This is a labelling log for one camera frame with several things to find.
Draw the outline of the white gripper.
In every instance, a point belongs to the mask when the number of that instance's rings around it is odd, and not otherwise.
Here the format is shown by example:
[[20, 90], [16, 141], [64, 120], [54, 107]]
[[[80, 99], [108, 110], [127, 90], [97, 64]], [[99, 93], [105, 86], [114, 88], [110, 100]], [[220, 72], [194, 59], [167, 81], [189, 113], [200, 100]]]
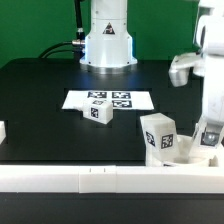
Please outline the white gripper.
[[175, 56], [169, 76], [175, 87], [187, 84], [190, 69], [204, 78], [205, 133], [219, 134], [224, 127], [224, 4], [198, 5], [193, 43], [199, 52]]

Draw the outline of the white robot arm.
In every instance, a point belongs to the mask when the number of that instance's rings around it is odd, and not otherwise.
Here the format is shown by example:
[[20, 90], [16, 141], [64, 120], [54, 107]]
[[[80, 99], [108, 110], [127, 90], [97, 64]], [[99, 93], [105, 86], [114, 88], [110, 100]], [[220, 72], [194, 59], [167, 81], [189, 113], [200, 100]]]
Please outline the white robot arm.
[[[190, 71], [204, 78], [202, 118], [208, 133], [224, 127], [224, 0], [199, 0], [194, 43], [197, 53], [175, 56], [169, 76], [174, 86]], [[91, 0], [91, 31], [84, 39], [84, 68], [106, 73], [137, 63], [127, 32], [127, 0]]]

